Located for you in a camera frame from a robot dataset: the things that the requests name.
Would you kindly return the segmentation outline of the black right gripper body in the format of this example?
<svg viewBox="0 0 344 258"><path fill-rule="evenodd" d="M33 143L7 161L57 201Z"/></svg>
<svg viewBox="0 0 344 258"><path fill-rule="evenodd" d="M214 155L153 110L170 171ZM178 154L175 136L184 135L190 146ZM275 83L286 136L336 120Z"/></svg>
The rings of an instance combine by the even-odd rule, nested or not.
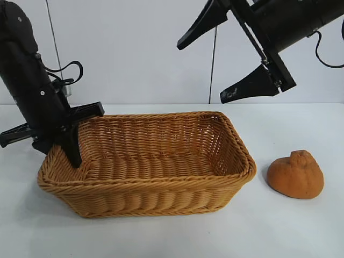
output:
<svg viewBox="0 0 344 258"><path fill-rule="evenodd" d="M280 52L316 27L314 1L231 1L231 10L268 70L273 85L285 92L296 86Z"/></svg>

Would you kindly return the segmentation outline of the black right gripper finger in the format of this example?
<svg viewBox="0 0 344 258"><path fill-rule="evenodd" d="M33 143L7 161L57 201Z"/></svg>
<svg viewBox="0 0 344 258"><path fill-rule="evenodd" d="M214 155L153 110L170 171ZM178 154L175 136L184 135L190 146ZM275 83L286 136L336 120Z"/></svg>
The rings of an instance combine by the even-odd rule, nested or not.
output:
<svg viewBox="0 0 344 258"><path fill-rule="evenodd" d="M249 75L220 93L222 104L252 97L273 97L279 94L268 69L259 65Z"/></svg>
<svg viewBox="0 0 344 258"><path fill-rule="evenodd" d="M185 49L209 30L226 22L227 13L227 0L208 0L191 27L177 41L178 50Z"/></svg>

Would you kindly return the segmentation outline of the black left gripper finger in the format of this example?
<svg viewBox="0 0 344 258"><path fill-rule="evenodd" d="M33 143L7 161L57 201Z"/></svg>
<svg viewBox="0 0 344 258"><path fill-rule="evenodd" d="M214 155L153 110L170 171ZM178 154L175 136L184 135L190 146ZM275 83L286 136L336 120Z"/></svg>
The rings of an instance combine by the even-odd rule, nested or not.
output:
<svg viewBox="0 0 344 258"><path fill-rule="evenodd" d="M54 145L55 138L54 137L49 137L49 136L33 136L32 137L33 142L32 142L32 147L47 155L51 148Z"/></svg>
<svg viewBox="0 0 344 258"><path fill-rule="evenodd" d="M73 124L71 127L65 128L62 131L61 147L70 164L74 168L79 168L82 163L82 158L78 141L78 124Z"/></svg>

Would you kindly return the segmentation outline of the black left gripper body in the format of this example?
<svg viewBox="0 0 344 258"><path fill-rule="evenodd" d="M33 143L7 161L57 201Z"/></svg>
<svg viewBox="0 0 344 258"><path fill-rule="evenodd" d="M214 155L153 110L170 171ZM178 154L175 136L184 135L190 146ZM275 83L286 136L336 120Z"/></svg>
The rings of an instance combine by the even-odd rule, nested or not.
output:
<svg viewBox="0 0 344 258"><path fill-rule="evenodd" d="M54 80L29 94L16 97L16 104L26 123L1 133L1 146L43 135L54 137L54 144L61 145L61 135L65 128L103 116L101 102L76 107L69 105L62 87L72 81Z"/></svg>

